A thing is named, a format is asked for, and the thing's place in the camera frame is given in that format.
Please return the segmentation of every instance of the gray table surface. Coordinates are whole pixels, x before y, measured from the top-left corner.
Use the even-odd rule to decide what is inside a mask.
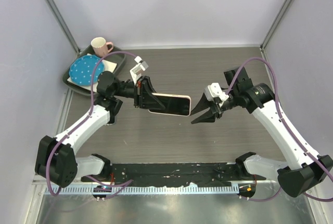
[[[223,71],[239,66],[249,57],[261,57],[259,48],[193,48],[131,50],[148,65],[144,73],[151,77],[159,93],[189,95],[192,108],[205,86],[219,82],[226,86]],[[128,58],[119,79],[130,78],[135,61]],[[246,66],[254,84],[270,85],[263,64]],[[124,104],[117,124],[95,132],[78,152],[103,155],[115,163],[232,162],[253,151],[262,157],[283,161],[283,155],[264,127],[245,109],[234,108],[211,124],[191,125],[194,116],[166,116],[135,109],[132,99]],[[89,108],[89,98],[74,94],[67,127]]]

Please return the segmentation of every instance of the polka dot plate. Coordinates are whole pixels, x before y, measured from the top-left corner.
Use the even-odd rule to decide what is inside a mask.
[[[95,65],[100,60],[96,55],[85,55],[77,59],[69,70],[69,76],[77,85],[90,85]],[[104,71],[104,64],[101,62],[95,71],[94,83],[98,76]]]

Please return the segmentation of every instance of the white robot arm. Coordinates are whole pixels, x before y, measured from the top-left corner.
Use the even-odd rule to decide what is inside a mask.
[[[61,188],[67,187],[76,177],[93,175],[95,179],[104,181],[110,177],[111,162],[107,158],[92,154],[88,157],[76,157],[80,147],[89,137],[104,125],[114,124],[122,101],[116,98],[126,97],[134,99],[134,107],[142,109],[165,110],[165,105],[153,95],[150,77],[142,76],[148,68],[146,62],[138,56],[137,65],[130,70],[134,81],[119,81],[115,75],[105,71],[98,77],[98,97],[94,101],[93,110],[85,113],[71,127],[52,138],[45,136],[39,145],[35,172],[47,178]],[[58,147],[47,161],[55,147]]]
[[[237,70],[238,68],[235,68],[224,73],[229,85]],[[272,90],[265,84],[254,86],[244,68],[239,73],[229,95],[222,91],[218,83],[207,86],[191,114],[196,114],[207,108],[209,111],[193,120],[192,124],[215,122],[216,118],[222,117],[224,111],[236,106],[246,108],[266,128],[286,159],[285,162],[280,162],[249,152],[236,159],[236,164],[239,165],[241,172],[278,181],[282,189],[292,197],[297,197],[324,180],[326,174],[301,149],[281,122]],[[301,144],[330,170],[333,167],[333,160],[330,156],[320,156],[296,130],[280,105],[279,107],[283,119]]]

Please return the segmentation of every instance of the mug handle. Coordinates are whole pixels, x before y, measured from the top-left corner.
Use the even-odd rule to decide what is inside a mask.
[[[112,45],[110,49],[108,49],[108,52],[111,52],[113,50],[113,43],[112,42],[106,42],[106,45]]]

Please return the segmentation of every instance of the smartphone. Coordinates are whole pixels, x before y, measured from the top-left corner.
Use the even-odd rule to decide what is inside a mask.
[[[165,106],[165,110],[149,110],[151,113],[189,116],[191,112],[191,98],[186,95],[152,93]]]

